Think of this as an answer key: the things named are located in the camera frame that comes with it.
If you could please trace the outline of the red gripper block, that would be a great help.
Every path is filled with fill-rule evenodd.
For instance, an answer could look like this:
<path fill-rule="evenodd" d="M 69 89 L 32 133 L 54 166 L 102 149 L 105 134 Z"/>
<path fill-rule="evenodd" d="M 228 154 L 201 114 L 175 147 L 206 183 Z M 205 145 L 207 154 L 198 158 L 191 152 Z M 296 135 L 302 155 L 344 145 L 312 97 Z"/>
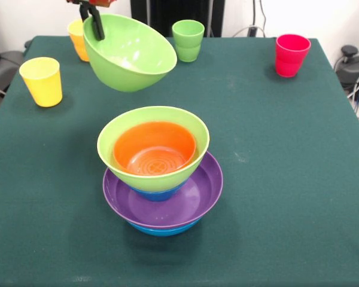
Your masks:
<path fill-rule="evenodd" d="M 80 16 L 82 21 L 85 21 L 89 17 L 89 13 L 92 15 L 92 28 L 93 33 L 98 41 L 105 39 L 104 30 L 102 27 L 101 16 L 97 7 L 109 7 L 115 0 L 67 0 L 73 4 L 80 4 Z"/>

